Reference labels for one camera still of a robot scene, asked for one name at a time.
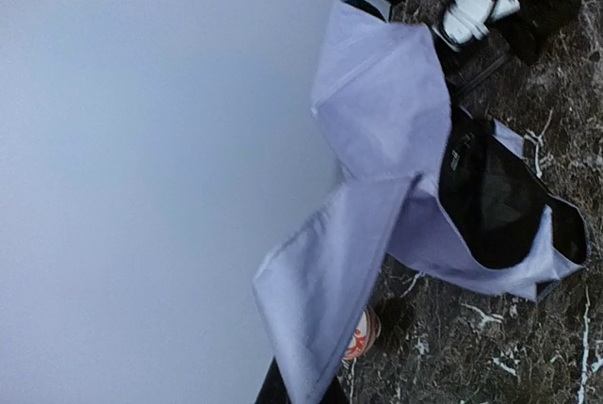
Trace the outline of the lavender folding umbrella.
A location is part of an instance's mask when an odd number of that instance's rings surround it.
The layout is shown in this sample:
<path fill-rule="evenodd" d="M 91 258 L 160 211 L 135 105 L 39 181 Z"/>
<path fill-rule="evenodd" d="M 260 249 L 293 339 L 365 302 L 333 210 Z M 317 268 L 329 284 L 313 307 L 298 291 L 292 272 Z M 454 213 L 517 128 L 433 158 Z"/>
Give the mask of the lavender folding umbrella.
<path fill-rule="evenodd" d="M 427 26 L 335 3 L 311 108 L 343 181 L 253 280 L 291 402 L 334 388 L 386 256 L 529 300 L 585 265 L 579 210 L 529 169 L 519 135 L 452 103 Z"/>

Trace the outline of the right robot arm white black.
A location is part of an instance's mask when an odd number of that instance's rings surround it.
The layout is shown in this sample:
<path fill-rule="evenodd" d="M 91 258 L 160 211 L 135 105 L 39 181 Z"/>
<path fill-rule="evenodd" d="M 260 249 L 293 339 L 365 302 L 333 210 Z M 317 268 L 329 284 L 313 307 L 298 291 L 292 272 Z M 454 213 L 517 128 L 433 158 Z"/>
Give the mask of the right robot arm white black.
<path fill-rule="evenodd" d="M 548 38 L 572 22 L 581 0 L 448 0 L 430 25 L 446 73 L 472 60 L 496 31 L 509 53 L 531 65 Z"/>

